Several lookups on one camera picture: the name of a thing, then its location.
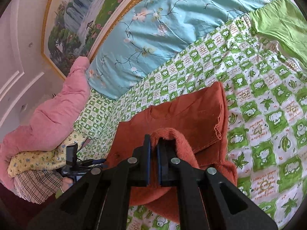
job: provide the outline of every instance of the silver rivet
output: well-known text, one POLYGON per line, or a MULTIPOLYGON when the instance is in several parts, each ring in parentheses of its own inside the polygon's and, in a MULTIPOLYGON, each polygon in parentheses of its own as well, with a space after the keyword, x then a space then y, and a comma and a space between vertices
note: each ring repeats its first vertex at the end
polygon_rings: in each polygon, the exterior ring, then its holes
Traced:
POLYGON ((174 158, 171 159, 171 162, 172 162, 173 164, 179 164, 179 163, 180 163, 180 159, 177 158, 177 157, 174 157, 174 158))
POLYGON ((216 174, 216 169, 210 167, 210 168, 207 169, 207 172, 208 172, 210 175, 215 175, 215 174, 216 174))
POLYGON ((128 158, 128 163, 130 163, 130 164, 134 164, 134 163, 136 163, 137 161, 138 161, 138 159, 135 158, 135 157, 129 157, 129 158, 128 158))
POLYGON ((92 175, 98 175, 101 172, 100 168, 92 168, 91 173, 92 175))

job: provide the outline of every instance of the framed painting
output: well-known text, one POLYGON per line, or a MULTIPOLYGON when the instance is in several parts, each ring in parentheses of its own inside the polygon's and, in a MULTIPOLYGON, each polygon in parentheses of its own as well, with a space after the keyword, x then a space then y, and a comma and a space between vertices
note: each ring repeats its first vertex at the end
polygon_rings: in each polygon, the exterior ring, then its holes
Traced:
POLYGON ((41 39, 43 57, 65 78, 77 57, 93 59, 103 38, 139 1, 48 0, 41 39))

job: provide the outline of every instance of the folded orange cloth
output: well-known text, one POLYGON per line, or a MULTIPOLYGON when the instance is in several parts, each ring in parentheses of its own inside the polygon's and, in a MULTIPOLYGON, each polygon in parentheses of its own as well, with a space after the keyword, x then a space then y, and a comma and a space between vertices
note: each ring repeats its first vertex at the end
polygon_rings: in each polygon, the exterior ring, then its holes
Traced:
MULTIPOLYGON (((182 95, 172 102, 150 106, 128 122, 120 122, 107 164, 115 167, 142 146, 150 134, 152 147, 159 138, 176 140, 177 156, 193 167, 213 165, 230 182, 237 184, 235 165, 225 160, 227 152, 228 110, 223 85, 213 83, 197 92, 182 95)), ((133 187, 130 205, 145 205, 155 213, 179 222, 176 188, 161 187, 157 178, 156 157, 152 158, 150 185, 133 187)))

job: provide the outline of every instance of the blue bedding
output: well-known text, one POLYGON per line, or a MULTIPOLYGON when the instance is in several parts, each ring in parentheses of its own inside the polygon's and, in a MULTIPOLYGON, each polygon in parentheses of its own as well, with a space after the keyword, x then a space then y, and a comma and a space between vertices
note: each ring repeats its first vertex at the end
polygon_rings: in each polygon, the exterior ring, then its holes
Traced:
POLYGON ((198 37, 270 1, 143 0, 101 45, 87 70, 88 82, 104 96, 118 99, 198 37))

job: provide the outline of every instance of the yellow floral pillow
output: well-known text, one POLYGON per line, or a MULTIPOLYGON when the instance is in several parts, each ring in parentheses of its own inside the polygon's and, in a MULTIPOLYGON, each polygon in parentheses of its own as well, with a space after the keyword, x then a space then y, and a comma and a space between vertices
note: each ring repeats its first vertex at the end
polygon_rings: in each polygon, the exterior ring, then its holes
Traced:
POLYGON ((73 131, 52 151, 24 151, 12 157, 7 172, 10 177, 27 170, 55 170, 66 164, 66 146, 77 143, 81 148, 86 136, 73 131))

